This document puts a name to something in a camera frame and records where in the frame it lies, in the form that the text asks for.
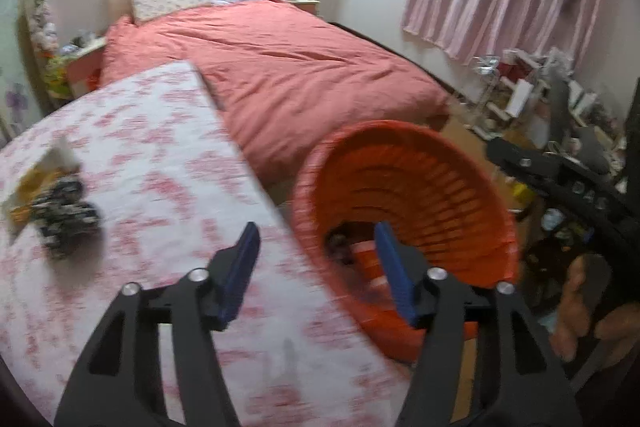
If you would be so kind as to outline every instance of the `white tablecloth with red pattern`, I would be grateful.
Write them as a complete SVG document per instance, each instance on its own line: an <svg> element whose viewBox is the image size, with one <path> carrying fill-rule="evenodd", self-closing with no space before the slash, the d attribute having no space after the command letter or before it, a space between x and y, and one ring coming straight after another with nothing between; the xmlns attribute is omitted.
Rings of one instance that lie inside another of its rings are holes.
<svg viewBox="0 0 640 427"><path fill-rule="evenodd" d="M262 249L240 317L214 335L242 424L395 422L407 383L322 287L189 63L95 91L14 140L0 152L0 201L60 136L82 162L104 240L53 262L33 226L12 245L0 227L0 354L46 418L123 283L175 282L255 221ZM180 421L167 339L162 327L167 406Z"/></svg>

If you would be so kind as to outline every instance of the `laundry basket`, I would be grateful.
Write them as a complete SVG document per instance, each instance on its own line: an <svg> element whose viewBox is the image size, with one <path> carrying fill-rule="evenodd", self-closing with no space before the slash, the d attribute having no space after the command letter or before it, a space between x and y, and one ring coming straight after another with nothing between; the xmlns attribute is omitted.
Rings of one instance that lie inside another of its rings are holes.
<svg viewBox="0 0 640 427"><path fill-rule="evenodd" d="M410 328L395 309L354 295L326 251L332 230L379 221L388 221L399 241L465 283L492 287L516 277L513 220L465 153L430 129L399 121L370 121L335 132L300 171L292 225L324 283L388 357L413 362L424 332ZM354 262L365 279L381 273L370 256L366 261L359 254ZM475 335L475 326L465 325L467 338Z"/></svg>

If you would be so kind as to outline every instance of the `human hand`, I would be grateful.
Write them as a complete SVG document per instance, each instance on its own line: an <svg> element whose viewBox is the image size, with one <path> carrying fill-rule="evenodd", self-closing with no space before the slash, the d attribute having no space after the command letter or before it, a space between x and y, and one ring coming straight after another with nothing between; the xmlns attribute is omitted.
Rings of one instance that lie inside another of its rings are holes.
<svg viewBox="0 0 640 427"><path fill-rule="evenodd" d="M585 278L584 257L578 257L569 267L558 307L558 323L550 338L551 346L563 362L575 358L578 339L589 333L591 312L580 294ZM610 312L596 324L594 336L612 345L601 369L616 365L640 342L640 303L627 303Z"/></svg>

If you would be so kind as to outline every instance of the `yellow object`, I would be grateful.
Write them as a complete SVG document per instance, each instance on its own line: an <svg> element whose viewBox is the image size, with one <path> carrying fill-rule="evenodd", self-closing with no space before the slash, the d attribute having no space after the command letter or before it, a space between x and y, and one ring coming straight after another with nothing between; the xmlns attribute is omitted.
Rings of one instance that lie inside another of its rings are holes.
<svg viewBox="0 0 640 427"><path fill-rule="evenodd" d="M515 200L523 206L533 203L533 200L536 198L536 193L524 183L514 184L512 194Z"/></svg>
<svg viewBox="0 0 640 427"><path fill-rule="evenodd" d="M43 190L49 188L57 179L65 175L66 172L62 169L43 171L34 167L28 171L20 180L20 184L15 191L20 205L12 208L9 212L12 221L18 227L26 225L31 212L31 201Z"/></svg>
<svg viewBox="0 0 640 427"><path fill-rule="evenodd" d="M47 92L53 98L73 100L71 88L66 80L66 58L56 56L47 61L44 83L47 85Z"/></svg>

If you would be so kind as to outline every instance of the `nightstand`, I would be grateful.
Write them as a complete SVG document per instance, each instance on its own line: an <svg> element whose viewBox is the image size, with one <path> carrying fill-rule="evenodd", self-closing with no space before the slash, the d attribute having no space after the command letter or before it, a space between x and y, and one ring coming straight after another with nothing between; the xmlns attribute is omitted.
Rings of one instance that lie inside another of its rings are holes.
<svg viewBox="0 0 640 427"><path fill-rule="evenodd" d="M302 11L307 13L311 13L312 15L318 15L318 7L320 6L320 1L316 0L283 0L288 2L289 4L293 4L300 8Z"/></svg>
<svg viewBox="0 0 640 427"><path fill-rule="evenodd" d="M106 44L104 37L95 39L87 47L67 57L66 80L76 99L95 89L92 77L100 75Z"/></svg>

